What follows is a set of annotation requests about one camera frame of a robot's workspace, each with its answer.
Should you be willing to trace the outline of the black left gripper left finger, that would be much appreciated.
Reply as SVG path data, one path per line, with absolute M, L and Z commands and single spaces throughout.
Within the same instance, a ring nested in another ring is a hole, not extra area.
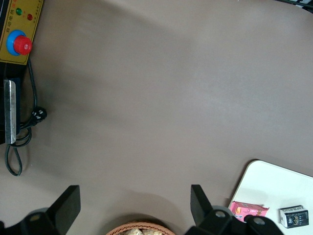
M 2 235 L 65 235 L 81 210 L 80 187 L 69 186 L 46 210 L 30 213 L 19 223 L 5 227 L 0 223 Z

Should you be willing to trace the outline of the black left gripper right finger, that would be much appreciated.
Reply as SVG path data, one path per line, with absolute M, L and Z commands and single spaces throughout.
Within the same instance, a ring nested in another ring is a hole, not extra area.
M 191 186 L 190 210 L 195 222 L 186 235 L 281 235 L 276 224 L 263 216 L 248 215 L 244 222 L 223 206 L 212 206 L 200 185 Z

